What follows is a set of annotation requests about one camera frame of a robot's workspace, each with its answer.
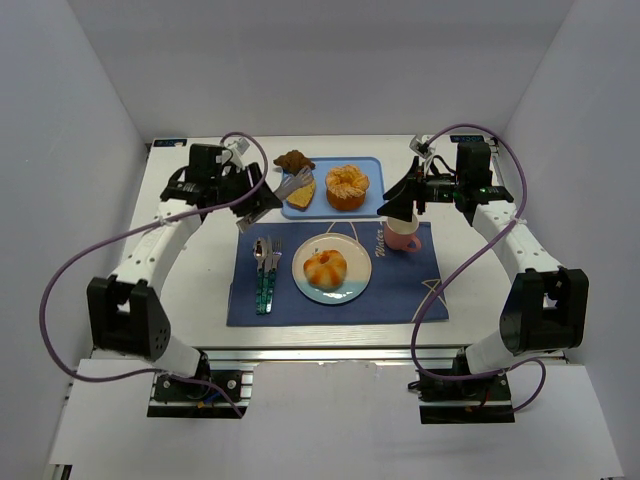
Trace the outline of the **cream and blue plate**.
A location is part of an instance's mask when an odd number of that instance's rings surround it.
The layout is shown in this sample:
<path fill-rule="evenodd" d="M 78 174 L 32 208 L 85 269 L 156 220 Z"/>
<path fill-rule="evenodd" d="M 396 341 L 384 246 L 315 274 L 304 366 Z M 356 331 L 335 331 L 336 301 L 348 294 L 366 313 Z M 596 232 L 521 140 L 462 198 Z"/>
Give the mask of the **cream and blue plate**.
<path fill-rule="evenodd" d="M 335 290 L 323 291 L 310 285 L 303 272 L 304 262 L 324 250 L 338 250 L 347 261 L 343 284 Z M 367 288 L 372 275 L 372 262 L 365 248 L 355 239 L 338 233 L 316 235 L 304 241 L 292 260 L 292 275 L 297 288 L 309 299 L 326 305 L 339 305 L 354 300 Z"/>

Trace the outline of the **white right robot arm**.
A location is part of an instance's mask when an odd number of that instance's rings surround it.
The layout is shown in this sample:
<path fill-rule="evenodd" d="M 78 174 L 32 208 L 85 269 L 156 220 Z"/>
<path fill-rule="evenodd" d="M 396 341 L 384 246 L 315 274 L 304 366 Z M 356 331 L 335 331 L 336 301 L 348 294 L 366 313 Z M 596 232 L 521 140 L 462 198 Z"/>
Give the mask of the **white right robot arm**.
<path fill-rule="evenodd" d="M 541 352 L 577 347 L 583 339 L 589 280 L 567 269 L 537 241 L 522 219 L 523 208 L 493 182 L 493 148 L 483 139 L 457 146 L 457 167 L 437 171 L 431 140 L 411 140 L 415 153 L 405 175 L 383 196 L 378 214 L 383 238 L 395 250 L 419 249 L 418 215 L 429 202 L 452 203 L 487 241 L 512 282 L 499 327 L 462 349 L 449 372 L 423 375 L 441 381 L 489 378 L 531 361 Z"/>

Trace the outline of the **light blue tray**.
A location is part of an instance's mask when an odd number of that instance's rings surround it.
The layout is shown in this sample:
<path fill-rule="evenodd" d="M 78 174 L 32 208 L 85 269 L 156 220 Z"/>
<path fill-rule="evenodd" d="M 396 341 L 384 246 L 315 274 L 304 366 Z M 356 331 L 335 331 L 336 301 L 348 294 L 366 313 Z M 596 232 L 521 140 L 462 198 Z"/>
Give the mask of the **light blue tray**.
<path fill-rule="evenodd" d="M 330 219 L 330 218 L 376 218 L 377 210 L 383 204 L 384 177 L 380 161 L 375 157 L 315 157 L 311 159 L 316 167 L 313 176 L 316 190 L 310 205 L 305 210 L 296 209 L 287 202 L 283 203 L 282 215 L 289 220 Z M 344 165 L 357 166 L 369 179 L 362 206 L 353 211 L 339 211 L 333 208 L 326 198 L 325 177 L 329 170 Z"/>

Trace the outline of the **brown croissant bread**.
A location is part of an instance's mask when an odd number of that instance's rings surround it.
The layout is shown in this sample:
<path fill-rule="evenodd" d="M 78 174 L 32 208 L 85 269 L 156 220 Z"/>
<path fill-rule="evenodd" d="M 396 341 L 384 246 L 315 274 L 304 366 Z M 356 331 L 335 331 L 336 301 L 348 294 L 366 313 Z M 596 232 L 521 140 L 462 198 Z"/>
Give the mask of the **brown croissant bread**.
<path fill-rule="evenodd" d="M 299 150 L 291 150 L 280 155 L 273 160 L 273 164 L 280 167 L 284 173 L 290 175 L 297 175 L 300 170 L 306 167 L 310 170 L 314 170 L 316 167 L 315 163 Z"/>

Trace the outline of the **white orange striped bun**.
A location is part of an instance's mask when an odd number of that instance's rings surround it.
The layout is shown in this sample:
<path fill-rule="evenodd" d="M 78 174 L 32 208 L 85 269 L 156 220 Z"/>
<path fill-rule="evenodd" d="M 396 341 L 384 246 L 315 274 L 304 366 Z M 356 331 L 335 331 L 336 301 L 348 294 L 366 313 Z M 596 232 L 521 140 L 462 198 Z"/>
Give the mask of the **white orange striped bun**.
<path fill-rule="evenodd" d="M 338 250 L 324 250 L 312 255 L 303 264 L 307 282 L 323 291 L 340 287 L 347 274 L 347 261 Z"/>

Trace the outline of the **blue cloth placemat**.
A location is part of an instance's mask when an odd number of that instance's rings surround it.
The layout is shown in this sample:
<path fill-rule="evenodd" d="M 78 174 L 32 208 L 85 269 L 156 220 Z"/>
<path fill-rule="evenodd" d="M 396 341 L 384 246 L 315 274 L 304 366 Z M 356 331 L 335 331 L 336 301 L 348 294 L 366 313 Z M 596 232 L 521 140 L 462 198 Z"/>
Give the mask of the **blue cloth placemat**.
<path fill-rule="evenodd" d="M 345 235 L 358 241 L 372 262 L 367 285 L 352 292 L 354 299 L 337 293 L 326 297 L 307 282 L 294 278 L 294 255 L 304 242 L 321 234 Z M 440 284 L 431 224 L 416 232 L 421 249 L 415 253 L 388 248 L 383 223 L 300 222 L 263 223 L 239 237 L 235 271 L 229 294 L 227 325 L 230 327 L 289 327 L 406 324 L 414 321 L 429 294 Z M 257 260 L 254 241 L 262 237 L 283 241 L 272 311 L 256 309 Z"/>

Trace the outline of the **aluminium table frame rail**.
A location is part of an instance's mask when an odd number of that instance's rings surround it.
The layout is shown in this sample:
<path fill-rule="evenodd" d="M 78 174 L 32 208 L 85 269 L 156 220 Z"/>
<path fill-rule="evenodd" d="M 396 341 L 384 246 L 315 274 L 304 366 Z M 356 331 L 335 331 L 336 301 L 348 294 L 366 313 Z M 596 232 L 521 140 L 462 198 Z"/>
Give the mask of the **aluminium table frame rail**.
<path fill-rule="evenodd" d="M 203 350 L 211 363 L 241 362 L 339 362 L 372 361 L 386 363 L 411 364 L 409 347 L 198 347 Z M 459 347 L 418 347 L 416 350 L 420 363 L 425 368 L 440 369 L 450 366 Z M 540 354 L 548 364 L 566 365 L 568 359 L 560 351 Z M 132 359 L 133 357 L 104 350 L 94 349 L 91 360 Z"/>

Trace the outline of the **pink mug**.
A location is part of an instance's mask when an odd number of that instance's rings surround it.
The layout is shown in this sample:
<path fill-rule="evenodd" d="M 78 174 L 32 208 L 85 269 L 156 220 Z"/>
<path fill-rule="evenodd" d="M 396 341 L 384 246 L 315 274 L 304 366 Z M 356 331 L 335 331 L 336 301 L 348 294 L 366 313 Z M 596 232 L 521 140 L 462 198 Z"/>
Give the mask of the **pink mug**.
<path fill-rule="evenodd" d="M 392 250 L 414 253 L 422 248 L 417 236 L 420 223 L 415 214 L 409 221 L 388 217 L 383 229 L 385 244 Z"/>

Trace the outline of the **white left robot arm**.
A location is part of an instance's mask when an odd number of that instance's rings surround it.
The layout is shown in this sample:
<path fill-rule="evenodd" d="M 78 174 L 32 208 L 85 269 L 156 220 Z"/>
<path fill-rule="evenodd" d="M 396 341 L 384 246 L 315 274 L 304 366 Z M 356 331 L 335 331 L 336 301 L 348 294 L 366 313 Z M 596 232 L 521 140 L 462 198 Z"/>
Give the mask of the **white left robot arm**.
<path fill-rule="evenodd" d="M 95 347 L 181 377 L 202 376 L 203 355 L 173 335 L 161 290 L 189 238 L 214 208 L 244 217 L 281 207 L 260 165 L 242 163 L 251 142 L 239 137 L 190 147 L 187 165 L 170 176 L 152 224 L 135 248 L 108 277 L 95 277 L 87 287 Z"/>

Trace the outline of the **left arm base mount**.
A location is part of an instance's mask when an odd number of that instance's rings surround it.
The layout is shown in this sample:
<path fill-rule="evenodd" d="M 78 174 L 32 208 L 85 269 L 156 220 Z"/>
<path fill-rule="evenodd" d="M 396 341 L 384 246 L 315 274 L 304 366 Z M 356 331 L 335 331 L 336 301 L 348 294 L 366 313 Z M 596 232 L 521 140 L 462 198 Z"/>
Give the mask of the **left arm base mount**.
<path fill-rule="evenodd" d="M 211 381 L 225 392 L 242 414 L 246 412 L 253 385 L 252 371 L 214 369 L 211 371 Z M 173 419 L 240 419 L 216 389 L 178 382 L 167 375 L 154 379 L 147 416 Z"/>

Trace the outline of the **sliced loaf bread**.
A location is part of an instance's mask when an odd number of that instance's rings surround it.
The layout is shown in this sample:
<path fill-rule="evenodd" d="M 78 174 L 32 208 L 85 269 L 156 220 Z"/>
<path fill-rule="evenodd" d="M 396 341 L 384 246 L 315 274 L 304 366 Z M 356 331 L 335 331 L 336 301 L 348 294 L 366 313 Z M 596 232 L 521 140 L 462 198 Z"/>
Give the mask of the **sliced loaf bread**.
<path fill-rule="evenodd" d="M 306 210 L 313 201 L 316 191 L 316 181 L 312 180 L 309 184 L 295 190 L 286 198 L 286 203 L 296 210 Z"/>

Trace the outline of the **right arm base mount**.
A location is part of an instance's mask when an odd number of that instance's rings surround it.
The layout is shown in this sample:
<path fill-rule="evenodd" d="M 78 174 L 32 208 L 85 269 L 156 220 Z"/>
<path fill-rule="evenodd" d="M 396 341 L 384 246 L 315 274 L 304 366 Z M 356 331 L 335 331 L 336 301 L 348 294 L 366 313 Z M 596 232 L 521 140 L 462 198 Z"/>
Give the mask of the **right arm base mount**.
<path fill-rule="evenodd" d="M 515 422 L 504 374 L 470 380 L 442 381 L 418 373 L 407 385 L 418 396 L 423 425 L 480 425 Z"/>

